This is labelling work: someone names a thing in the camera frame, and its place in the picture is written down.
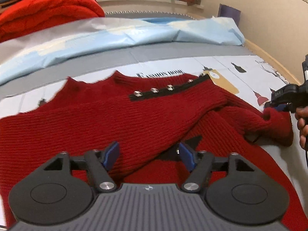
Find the right hand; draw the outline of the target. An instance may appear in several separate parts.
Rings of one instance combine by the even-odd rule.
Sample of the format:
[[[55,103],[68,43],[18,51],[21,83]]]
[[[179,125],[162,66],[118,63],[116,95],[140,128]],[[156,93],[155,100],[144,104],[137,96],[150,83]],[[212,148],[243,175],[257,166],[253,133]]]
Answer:
[[[305,150],[306,137],[308,132],[307,126],[308,107],[297,108],[295,118],[297,120],[297,128],[300,131],[300,146]]]

